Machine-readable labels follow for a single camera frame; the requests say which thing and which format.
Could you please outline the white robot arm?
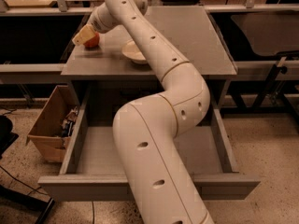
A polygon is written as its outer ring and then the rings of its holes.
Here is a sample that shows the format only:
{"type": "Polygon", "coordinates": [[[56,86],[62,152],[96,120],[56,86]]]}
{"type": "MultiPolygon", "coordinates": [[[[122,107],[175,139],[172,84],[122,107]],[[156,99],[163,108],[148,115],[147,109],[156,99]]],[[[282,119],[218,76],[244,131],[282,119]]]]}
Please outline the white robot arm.
{"type": "Polygon", "coordinates": [[[163,91],[122,106],[113,136],[145,224],[214,224],[174,144],[206,115],[210,94],[194,65],[146,18],[147,0],[105,0],[74,37],[81,45],[123,26],[163,91]]]}

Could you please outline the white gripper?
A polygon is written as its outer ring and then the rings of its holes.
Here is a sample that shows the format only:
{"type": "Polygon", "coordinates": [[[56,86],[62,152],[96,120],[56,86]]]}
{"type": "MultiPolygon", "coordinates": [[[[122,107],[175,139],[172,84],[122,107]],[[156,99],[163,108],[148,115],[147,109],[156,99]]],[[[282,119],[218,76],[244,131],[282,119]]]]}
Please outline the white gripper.
{"type": "Polygon", "coordinates": [[[111,15],[105,3],[93,10],[89,18],[89,23],[84,25],[72,39],[72,42],[76,46],[83,45],[94,38],[96,36],[95,31],[105,34],[120,25],[111,15]]]}

